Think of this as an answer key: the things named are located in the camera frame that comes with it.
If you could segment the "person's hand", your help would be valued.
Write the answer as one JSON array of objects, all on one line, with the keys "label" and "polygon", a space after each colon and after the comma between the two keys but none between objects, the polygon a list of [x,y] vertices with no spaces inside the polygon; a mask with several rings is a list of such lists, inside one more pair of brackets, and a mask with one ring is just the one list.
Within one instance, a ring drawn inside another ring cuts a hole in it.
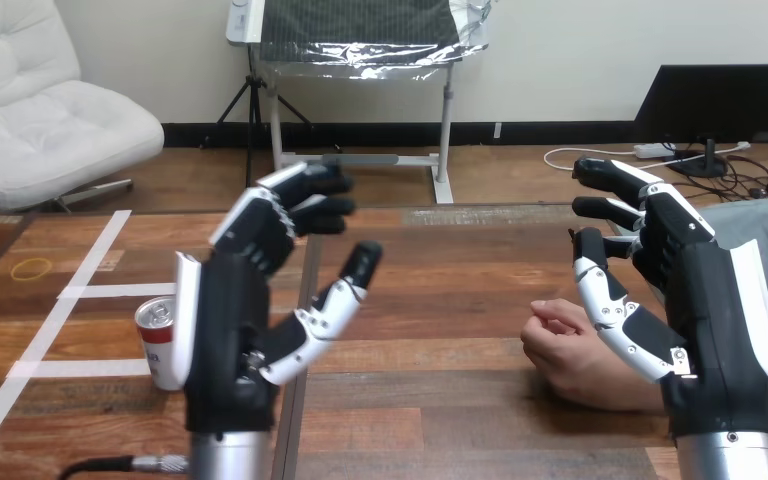
[{"label": "person's hand", "polygon": [[565,400],[609,411],[630,408],[633,372],[598,338],[583,308],[565,299],[534,300],[520,338],[528,359]]}]

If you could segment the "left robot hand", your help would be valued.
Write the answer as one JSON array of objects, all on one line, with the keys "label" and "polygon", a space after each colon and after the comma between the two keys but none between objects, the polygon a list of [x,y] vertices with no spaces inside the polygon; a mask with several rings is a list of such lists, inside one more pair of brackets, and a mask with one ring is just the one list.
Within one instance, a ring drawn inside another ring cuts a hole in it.
[{"label": "left robot hand", "polygon": [[199,260],[177,256],[171,370],[194,434],[267,432],[279,388],[340,337],[366,299],[383,250],[361,241],[338,277],[278,324],[272,277],[310,235],[339,235],[354,212],[353,183],[336,162],[301,161],[244,190]]}]

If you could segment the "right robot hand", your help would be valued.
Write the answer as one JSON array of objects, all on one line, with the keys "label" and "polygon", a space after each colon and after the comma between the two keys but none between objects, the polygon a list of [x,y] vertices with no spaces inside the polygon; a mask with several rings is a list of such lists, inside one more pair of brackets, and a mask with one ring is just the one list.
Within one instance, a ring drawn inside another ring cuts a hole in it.
[{"label": "right robot hand", "polygon": [[657,384],[672,434],[768,435],[768,289],[759,245],[720,246],[711,224],[663,179],[583,156],[595,190],[574,212],[627,230],[575,232],[575,283],[598,337]]}]

